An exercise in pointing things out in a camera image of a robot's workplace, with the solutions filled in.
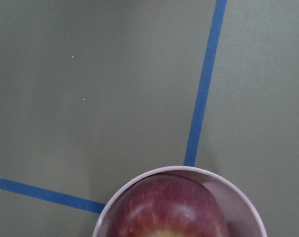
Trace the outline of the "red apple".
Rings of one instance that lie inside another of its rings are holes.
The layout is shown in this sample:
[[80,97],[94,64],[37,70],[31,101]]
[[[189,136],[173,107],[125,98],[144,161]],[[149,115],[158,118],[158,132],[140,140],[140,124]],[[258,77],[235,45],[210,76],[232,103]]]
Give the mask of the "red apple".
[[109,237],[228,237],[212,193],[189,178],[157,174],[128,188],[118,200]]

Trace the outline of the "pink bowl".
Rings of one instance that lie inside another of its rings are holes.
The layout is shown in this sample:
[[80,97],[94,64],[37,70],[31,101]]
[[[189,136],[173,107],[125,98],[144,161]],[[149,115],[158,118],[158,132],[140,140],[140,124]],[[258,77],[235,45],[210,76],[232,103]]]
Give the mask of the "pink bowl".
[[166,166],[142,173],[123,185],[107,202],[93,231],[94,237],[104,237],[119,198],[135,183],[155,174],[172,174],[201,183],[215,197],[228,224],[231,237],[266,237],[267,233],[254,205],[235,185],[225,178],[191,166]]

